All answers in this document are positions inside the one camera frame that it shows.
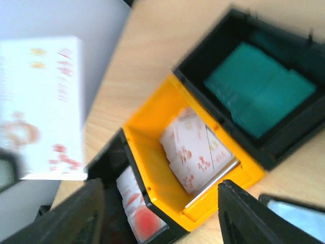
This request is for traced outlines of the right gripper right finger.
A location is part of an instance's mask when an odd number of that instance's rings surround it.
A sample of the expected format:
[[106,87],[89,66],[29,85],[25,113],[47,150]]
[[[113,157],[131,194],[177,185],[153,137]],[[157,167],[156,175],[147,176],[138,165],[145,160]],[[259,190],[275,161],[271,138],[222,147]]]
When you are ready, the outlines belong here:
[[218,185],[218,203],[224,243],[322,243],[231,180]]

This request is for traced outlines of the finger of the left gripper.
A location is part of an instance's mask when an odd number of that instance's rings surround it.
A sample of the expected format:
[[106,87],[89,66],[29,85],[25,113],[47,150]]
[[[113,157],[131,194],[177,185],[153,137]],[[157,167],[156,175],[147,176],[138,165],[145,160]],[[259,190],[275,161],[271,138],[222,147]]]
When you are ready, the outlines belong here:
[[1,148],[1,193],[19,183],[23,177],[21,156]]

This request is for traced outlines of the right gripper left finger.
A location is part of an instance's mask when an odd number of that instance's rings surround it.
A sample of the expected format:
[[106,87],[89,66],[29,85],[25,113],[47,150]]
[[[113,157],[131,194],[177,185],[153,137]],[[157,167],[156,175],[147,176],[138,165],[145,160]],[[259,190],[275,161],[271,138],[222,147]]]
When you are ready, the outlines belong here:
[[36,221],[1,243],[99,243],[104,218],[104,188],[92,179]]

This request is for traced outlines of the black leather card holder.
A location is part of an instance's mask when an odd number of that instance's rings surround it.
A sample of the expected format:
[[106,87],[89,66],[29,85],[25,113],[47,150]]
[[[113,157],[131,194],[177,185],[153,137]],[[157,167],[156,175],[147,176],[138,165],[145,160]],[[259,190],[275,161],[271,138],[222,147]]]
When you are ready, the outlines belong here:
[[258,200],[281,218],[324,243],[324,207],[268,194],[260,194]]

